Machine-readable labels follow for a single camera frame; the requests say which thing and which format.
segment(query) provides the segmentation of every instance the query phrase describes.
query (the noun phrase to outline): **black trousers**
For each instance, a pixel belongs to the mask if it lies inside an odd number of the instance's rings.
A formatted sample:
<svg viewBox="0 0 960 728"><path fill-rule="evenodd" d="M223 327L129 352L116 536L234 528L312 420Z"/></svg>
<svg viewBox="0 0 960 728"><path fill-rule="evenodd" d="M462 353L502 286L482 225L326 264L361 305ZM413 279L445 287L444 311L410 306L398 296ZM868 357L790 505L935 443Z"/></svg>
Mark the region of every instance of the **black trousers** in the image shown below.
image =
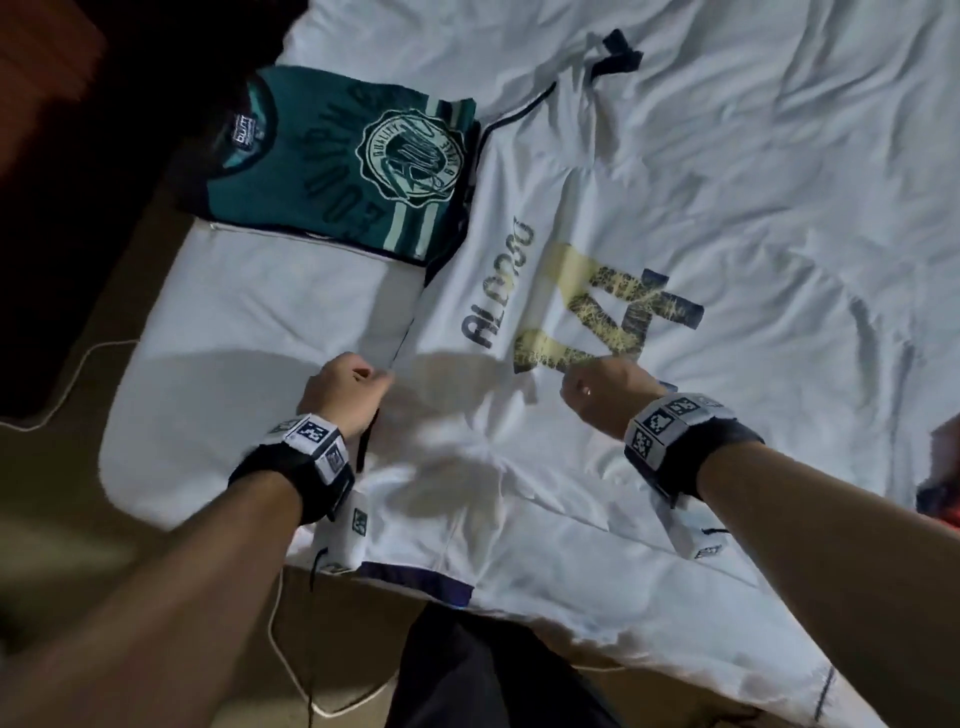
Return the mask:
<svg viewBox="0 0 960 728"><path fill-rule="evenodd" d="M622 728L527 627L430 604L403 647L386 728Z"/></svg>

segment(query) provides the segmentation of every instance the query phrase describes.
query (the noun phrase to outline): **person's left arm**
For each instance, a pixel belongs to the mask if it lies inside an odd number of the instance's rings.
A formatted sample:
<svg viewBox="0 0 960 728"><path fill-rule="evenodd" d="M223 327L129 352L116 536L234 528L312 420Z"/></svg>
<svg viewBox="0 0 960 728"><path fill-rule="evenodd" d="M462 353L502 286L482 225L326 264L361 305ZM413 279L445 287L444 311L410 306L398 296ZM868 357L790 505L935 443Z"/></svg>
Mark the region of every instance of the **person's left arm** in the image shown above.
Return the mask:
<svg viewBox="0 0 960 728"><path fill-rule="evenodd" d="M356 354L307 384L301 412L362 431L392 378ZM300 523L279 473L236 481L80 624L0 672L0 726L206 726Z"/></svg>

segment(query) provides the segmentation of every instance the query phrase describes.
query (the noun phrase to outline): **forearm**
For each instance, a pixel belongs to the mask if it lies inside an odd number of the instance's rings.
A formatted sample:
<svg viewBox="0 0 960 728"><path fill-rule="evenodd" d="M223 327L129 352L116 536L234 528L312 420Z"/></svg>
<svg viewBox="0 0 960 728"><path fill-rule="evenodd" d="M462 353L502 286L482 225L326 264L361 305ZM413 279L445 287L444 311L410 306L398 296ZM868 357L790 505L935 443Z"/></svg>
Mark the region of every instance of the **forearm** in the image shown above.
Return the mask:
<svg viewBox="0 0 960 728"><path fill-rule="evenodd" d="M960 537L759 444L716 451L698 490L891 726L960 723Z"/></svg>
<svg viewBox="0 0 960 728"><path fill-rule="evenodd" d="M9 666L0 724L206 725L299 520L282 476L238 481L76 629Z"/></svg>

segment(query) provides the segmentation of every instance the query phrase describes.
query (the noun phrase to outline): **teal shirt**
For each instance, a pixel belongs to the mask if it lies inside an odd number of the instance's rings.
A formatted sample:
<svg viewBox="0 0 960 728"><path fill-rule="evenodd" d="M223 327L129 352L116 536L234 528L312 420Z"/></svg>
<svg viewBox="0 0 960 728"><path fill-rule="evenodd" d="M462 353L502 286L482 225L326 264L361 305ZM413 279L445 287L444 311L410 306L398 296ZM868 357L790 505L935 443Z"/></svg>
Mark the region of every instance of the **teal shirt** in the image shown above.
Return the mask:
<svg viewBox="0 0 960 728"><path fill-rule="evenodd" d="M209 217L307 231L423 263L452 244L475 147L472 100L271 66L216 141Z"/></svg>

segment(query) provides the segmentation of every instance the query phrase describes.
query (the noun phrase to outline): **wristband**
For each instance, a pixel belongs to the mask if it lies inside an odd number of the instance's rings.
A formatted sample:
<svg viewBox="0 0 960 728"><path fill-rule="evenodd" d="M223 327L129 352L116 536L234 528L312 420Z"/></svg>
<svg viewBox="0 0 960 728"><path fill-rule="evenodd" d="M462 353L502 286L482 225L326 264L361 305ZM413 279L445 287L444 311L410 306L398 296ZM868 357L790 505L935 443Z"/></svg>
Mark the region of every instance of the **wristband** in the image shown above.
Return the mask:
<svg viewBox="0 0 960 728"><path fill-rule="evenodd" d="M245 454L228 486L258 471L280 473L297 489L303 503L300 525L324 516L333 521L354 481L340 430L317 415L303 415L271 429Z"/></svg>
<svg viewBox="0 0 960 728"><path fill-rule="evenodd" d="M697 473L725 445L763 439L732 410L704 395L673 394L651 402L627 427L624 454L670 506L699 498Z"/></svg>

